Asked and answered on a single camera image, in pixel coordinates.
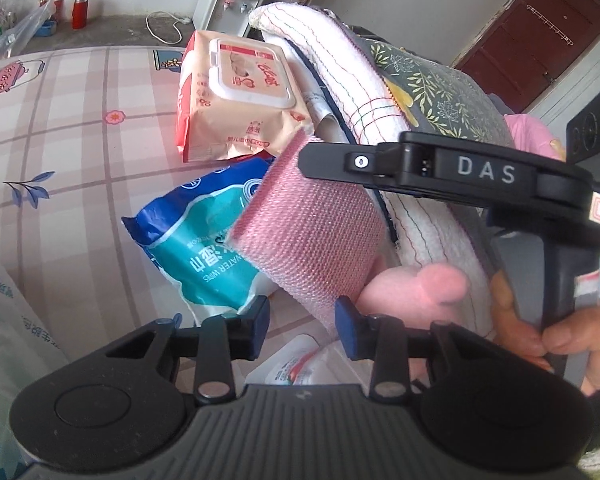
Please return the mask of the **person's right hand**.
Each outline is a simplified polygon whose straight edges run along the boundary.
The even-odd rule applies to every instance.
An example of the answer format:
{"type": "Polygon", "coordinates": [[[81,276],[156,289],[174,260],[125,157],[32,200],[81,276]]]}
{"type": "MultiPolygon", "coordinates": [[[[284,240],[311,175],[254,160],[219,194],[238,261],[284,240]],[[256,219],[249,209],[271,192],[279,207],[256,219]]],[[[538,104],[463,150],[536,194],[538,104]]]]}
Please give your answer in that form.
{"type": "Polygon", "coordinates": [[[490,283],[491,315],[495,341],[523,359],[550,369],[548,354],[570,356],[588,354],[588,366],[581,390],[590,396],[600,391],[600,304],[574,312],[546,330],[536,330],[521,321],[515,309],[515,298],[503,272],[493,275],[490,283]]]}

